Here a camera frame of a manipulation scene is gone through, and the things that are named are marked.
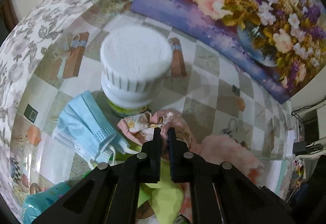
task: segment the checkered tablecloth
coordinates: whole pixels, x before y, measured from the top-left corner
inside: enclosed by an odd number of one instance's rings
[[[109,32],[123,25],[139,24],[180,40],[187,77],[166,78],[152,112],[174,108],[182,113],[196,140],[227,133],[257,156],[282,158],[286,131],[291,122],[290,102],[280,105],[247,73],[211,47],[167,24],[135,14],[126,8],[132,0],[102,0],[98,13],[86,12],[67,29],[89,38],[77,77],[53,78],[58,43],[50,46],[30,79],[17,110],[10,151],[13,158],[29,157],[29,182],[49,187],[78,179],[89,171],[74,151],[51,138],[58,116],[73,97],[90,90],[107,119],[120,117],[110,109],[101,88],[100,45]],[[42,141],[31,144],[28,130],[36,126]]]

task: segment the white bottle cap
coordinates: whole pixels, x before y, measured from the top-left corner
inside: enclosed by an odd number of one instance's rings
[[[154,99],[171,68],[172,48],[159,32],[131,25],[110,32],[102,42],[100,58],[106,96],[121,107],[134,107]],[[131,106],[124,101],[137,103]]]

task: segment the white plastic bottle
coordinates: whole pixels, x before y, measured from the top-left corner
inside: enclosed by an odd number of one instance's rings
[[[120,116],[144,112],[163,86],[172,48],[157,31],[139,25],[110,32],[101,46],[101,84]]]

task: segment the canvas painting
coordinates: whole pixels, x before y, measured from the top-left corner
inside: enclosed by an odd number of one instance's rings
[[[131,9],[218,50],[281,104],[326,64],[320,0],[134,0]]]

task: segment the metal rivet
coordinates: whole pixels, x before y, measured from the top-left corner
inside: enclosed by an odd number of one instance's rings
[[[184,157],[185,157],[186,159],[191,159],[191,158],[194,157],[194,154],[193,154],[192,152],[185,152],[185,153],[184,153]]]
[[[109,165],[106,162],[100,162],[97,166],[100,170],[105,170]]]
[[[147,154],[145,152],[140,152],[137,154],[138,159],[145,159],[147,157]]]
[[[229,163],[229,162],[223,162],[222,163],[222,167],[225,169],[225,170],[230,170],[232,168],[232,164]]]

